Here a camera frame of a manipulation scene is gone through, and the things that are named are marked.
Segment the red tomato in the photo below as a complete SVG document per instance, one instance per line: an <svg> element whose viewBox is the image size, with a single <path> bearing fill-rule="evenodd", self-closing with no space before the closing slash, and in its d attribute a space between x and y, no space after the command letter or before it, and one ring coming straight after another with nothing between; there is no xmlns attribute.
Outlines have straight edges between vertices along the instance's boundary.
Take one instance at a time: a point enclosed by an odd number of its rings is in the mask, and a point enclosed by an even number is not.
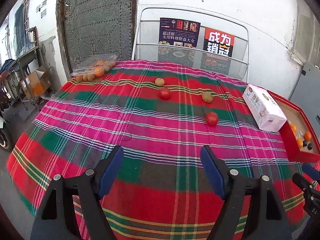
<svg viewBox="0 0 320 240"><path fill-rule="evenodd" d="M167 87L164 87L159 91L158 97L162 100L169 100L171 97L171 92Z"/></svg>
<svg viewBox="0 0 320 240"><path fill-rule="evenodd" d="M219 122L219 117L215 112L208 112L206 113L205 120L208 126L215 127Z"/></svg>

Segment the orange under gripper right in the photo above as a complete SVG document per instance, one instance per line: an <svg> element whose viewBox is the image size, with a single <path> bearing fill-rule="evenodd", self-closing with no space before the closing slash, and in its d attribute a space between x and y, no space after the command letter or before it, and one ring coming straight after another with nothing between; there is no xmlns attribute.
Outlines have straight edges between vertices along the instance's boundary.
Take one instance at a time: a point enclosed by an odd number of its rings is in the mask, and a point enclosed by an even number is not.
<svg viewBox="0 0 320 240"><path fill-rule="evenodd" d="M297 142L297 145L298 145L299 148L302 148L302 147L303 147L303 140L302 140L302 139L299 139L299 138L298 138L298 139L296 140L296 142Z"/></svg>

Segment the orange under gripper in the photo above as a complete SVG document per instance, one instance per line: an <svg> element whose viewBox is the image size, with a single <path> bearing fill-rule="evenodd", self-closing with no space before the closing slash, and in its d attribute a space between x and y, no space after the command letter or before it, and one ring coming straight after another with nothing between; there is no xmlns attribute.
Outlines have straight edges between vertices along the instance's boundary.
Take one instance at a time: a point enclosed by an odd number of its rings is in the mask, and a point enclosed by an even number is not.
<svg viewBox="0 0 320 240"><path fill-rule="evenodd" d="M291 130L293 131L294 134L296 134L297 128L296 125L290 124Z"/></svg>
<svg viewBox="0 0 320 240"><path fill-rule="evenodd" d="M298 139L296 140L296 142L297 142L297 145L298 145L299 148L302 148L302 147L303 147L303 140L302 140L302 139L299 139L299 138L298 138Z"/></svg>

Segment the red cardboard box tray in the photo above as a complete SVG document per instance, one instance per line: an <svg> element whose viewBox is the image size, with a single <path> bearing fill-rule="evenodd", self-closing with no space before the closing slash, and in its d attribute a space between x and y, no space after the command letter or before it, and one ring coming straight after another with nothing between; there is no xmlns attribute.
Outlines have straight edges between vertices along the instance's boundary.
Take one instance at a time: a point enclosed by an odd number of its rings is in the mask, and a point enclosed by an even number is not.
<svg viewBox="0 0 320 240"><path fill-rule="evenodd" d="M287 121L283 124L279 133L282 137L285 150L287 153L287 158L289 161L304 162L304 163L316 163L319 161L319 142L316 137L316 133L311 126L310 121L306 117L303 110L296 106L294 103L290 102L286 98L279 96L278 94L270 91L269 94L280 106L284 112ZM296 125L296 134L291 130L290 124ZM311 141L309 143L313 144L313 149L308 150L308 146L299 148L296 140L304 139L304 133L309 131L312 135Z"/></svg>

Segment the orange in box far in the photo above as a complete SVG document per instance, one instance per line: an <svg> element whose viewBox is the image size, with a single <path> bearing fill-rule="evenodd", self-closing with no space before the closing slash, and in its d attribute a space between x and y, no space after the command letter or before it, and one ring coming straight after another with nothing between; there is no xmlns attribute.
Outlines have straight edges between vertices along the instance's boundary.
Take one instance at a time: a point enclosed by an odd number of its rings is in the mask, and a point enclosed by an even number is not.
<svg viewBox="0 0 320 240"><path fill-rule="evenodd" d="M311 133L310 133L309 131L306 131L306 132L304 133L304 139L305 139L306 141L311 141L311 138L312 138Z"/></svg>

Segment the orange under gripper left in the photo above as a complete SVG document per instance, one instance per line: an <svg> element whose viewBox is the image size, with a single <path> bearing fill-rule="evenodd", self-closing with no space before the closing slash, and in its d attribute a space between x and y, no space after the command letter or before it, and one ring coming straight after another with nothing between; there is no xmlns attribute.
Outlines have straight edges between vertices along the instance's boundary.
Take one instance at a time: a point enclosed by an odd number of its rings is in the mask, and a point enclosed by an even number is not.
<svg viewBox="0 0 320 240"><path fill-rule="evenodd" d="M293 131L294 134L296 134L297 128L296 125L290 124L291 130Z"/></svg>

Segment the pink tissue pack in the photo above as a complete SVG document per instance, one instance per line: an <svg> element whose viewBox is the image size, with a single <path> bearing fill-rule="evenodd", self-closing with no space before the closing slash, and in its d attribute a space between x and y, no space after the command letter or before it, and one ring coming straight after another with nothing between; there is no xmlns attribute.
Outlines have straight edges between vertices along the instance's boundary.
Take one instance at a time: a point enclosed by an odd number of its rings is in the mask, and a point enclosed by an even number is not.
<svg viewBox="0 0 320 240"><path fill-rule="evenodd" d="M242 98L260 130L278 132L287 121L284 112L267 90L248 84Z"/></svg>

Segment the grey metal cabinet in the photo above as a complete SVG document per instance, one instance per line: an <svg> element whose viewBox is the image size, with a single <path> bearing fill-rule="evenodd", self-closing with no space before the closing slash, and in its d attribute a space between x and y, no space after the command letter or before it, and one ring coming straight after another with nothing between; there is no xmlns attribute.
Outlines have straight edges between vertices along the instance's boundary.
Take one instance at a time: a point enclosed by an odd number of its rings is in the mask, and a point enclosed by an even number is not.
<svg viewBox="0 0 320 240"><path fill-rule="evenodd" d="M319 69L310 62L304 63L290 101L300 107L319 139L320 88Z"/></svg>

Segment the brown kiwi near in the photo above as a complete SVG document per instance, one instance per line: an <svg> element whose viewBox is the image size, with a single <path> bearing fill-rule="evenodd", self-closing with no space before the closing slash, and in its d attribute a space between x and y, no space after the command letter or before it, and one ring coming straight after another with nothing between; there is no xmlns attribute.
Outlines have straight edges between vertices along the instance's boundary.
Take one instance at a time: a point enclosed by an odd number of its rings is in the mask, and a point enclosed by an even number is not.
<svg viewBox="0 0 320 240"><path fill-rule="evenodd" d="M204 92L202 94L202 100L206 103L211 103L213 101L213 96L210 92Z"/></svg>

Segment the brown kiwi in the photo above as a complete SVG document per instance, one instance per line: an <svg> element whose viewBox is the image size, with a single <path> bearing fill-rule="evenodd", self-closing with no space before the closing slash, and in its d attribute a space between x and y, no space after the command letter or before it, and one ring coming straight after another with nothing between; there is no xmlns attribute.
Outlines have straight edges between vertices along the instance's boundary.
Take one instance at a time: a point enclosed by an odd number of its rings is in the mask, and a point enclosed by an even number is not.
<svg viewBox="0 0 320 240"><path fill-rule="evenodd" d="M165 84L165 81L164 81L163 78L157 78L157 79L155 80L155 85L156 85L157 87L163 87L164 84Z"/></svg>
<svg viewBox="0 0 320 240"><path fill-rule="evenodd" d="M213 101L213 96L210 92L204 92L202 94L202 100L206 103L211 103Z"/></svg>

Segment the cardboard box on floor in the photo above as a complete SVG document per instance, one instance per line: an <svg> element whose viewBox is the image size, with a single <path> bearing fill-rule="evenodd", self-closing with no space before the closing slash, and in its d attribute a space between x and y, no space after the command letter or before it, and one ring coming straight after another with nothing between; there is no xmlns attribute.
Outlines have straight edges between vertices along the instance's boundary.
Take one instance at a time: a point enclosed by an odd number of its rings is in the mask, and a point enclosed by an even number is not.
<svg viewBox="0 0 320 240"><path fill-rule="evenodd" d="M29 89L32 91L34 98L38 98L51 87L49 75L44 66L41 66L30 73L25 78L25 81Z"/></svg>

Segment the plaid tablecloth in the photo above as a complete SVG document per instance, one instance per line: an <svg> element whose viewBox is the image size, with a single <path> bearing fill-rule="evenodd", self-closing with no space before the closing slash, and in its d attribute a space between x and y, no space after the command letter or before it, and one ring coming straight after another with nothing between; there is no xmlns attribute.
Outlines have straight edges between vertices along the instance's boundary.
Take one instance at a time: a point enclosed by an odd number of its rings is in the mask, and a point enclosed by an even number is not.
<svg viewBox="0 0 320 240"><path fill-rule="evenodd" d="M163 87L155 80L163 78ZM102 207L119 239L205 239L222 207L200 161L209 145L241 174L273 181L291 230L308 215L292 182L301 165L278 133L261 131L242 81L163 62L119 62L93 81L68 81L22 133L7 169L32 214L53 176L81 175L120 145L124 158ZM169 100L158 97L167 87ZM211 103L202 100L210 92ZM206 113L219 122L207 125Z"/></svg>

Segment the red black poster book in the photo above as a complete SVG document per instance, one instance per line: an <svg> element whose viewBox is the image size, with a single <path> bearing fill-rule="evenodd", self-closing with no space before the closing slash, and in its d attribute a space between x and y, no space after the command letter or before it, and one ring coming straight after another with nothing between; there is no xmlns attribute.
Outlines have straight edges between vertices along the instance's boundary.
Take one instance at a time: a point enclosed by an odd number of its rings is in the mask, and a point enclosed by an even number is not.
<svg viewBox="0 0 320 240"><path fill-rule="evenodd" d="M204 51L217 55L232 57L234 46L234 35L222 31L205 28L204 30Z"/></svg>

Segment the brown kiwi far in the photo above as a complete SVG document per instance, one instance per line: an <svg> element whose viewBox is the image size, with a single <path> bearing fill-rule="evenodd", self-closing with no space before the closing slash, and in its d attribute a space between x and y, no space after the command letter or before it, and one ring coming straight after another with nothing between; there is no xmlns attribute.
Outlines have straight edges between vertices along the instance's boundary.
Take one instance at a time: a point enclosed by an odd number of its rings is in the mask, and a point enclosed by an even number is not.
<svg viewBox="0 0 320 240"><path fill-rule="evenodd" d="M157 87L163 87L164 84L165 84L165 81L164 81L163 78L157 78L157 79L155 80L155 85L156 85Z"/></svg>

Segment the white metal mesh rack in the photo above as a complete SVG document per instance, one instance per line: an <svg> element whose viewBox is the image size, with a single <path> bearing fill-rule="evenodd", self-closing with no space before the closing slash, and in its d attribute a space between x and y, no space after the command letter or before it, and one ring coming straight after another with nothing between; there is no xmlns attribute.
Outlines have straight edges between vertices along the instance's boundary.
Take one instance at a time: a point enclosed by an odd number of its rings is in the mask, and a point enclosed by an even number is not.
<svg viewBox="0 0 320 240"><path fill-rule="evenodd" d="M208 10L145 5L137 14L131 59L177 63L248 81L249 31Z"/></svg>

